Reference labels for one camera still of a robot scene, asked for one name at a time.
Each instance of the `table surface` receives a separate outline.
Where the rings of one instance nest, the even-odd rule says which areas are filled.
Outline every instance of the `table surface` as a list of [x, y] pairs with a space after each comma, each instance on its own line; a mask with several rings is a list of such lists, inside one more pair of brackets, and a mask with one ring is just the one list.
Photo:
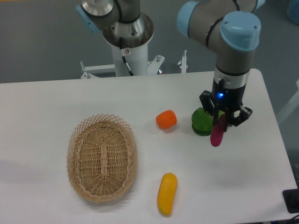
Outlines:
[[[236, 224], [291, 218], [282, 191], [297, 188], [258, 70], [251, 70], [243, 102], [248, 121], [212, 147], [197, 136], [191, 115], [213, 72], [0, 84], [0, 223]], [[176, 127], [156, 116], [172, 109]], [[135, 182], [122, 198], [93, 204], [72, 189], [68, 141], [84, 119], [102, 113], [128, 122], [138, 148]], [[164, 173], [178, 178], [172, 216], [160, 215]]]

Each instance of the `blue joint cap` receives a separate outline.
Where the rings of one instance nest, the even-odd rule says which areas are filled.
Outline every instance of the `blue joint cap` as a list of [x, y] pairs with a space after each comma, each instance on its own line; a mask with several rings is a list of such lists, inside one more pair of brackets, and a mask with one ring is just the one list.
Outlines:
[[184, 34], [188, 38], [189, 38], [189, 34], [188, 34], [189, 21], [191, 18], [191, 14], [197, 4], [199, 4], [199, 2], [189, 1], [185, 3], [181, 7], [180, 11], [178, 12], [177, 28], [182, 34]]
[[266, 0], [257, 0], [256, 8], [254, 11], [256, 11], [259, 7], [261, 7], [265, 2]]
[[76, 11], [78, 13], [79, 18], [84, 23], [84, 25], [87, 27], [89, 32], [91, 32], [93, 34], [100, 32], [100, 29], [97, 28], [97, 26], [90, 20], [90, 18], [88, 17], [88, 15], [86, 15], [86, 13], [83, 11], [81, 6], [76, 6]]
[[230, 47], [248, 52], [257, 48], [261, 26], [259, 18], [252, 13], [235, 11], [223, 18], [220, 33]]

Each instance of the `woven basket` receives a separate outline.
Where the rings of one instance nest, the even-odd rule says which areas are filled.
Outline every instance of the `woven basket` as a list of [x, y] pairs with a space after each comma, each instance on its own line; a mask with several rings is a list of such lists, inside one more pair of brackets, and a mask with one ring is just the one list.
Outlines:
[[133, 132], [114, 115], [93, 116], [75, 129], [67, 154], [72, 187], [83, 198], [106, 202], [122, 196], [136, 176]]

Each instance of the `green object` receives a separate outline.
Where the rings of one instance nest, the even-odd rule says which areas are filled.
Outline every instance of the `green object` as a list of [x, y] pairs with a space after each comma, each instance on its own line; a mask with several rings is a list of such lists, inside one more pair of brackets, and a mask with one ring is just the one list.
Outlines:
[[200, 107], [192, 114], [192, 129], [200, 136], [209, 136], [213, 129], [213, 118]]

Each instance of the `orange object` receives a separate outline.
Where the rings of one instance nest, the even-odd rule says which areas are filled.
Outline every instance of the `orange object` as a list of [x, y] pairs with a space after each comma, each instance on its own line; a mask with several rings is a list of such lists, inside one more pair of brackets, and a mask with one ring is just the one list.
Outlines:
[[164, 111], [156, 117], [156, 123], [160, 128], [166, 129], [177, 123], [177, 116], [172, 110]]

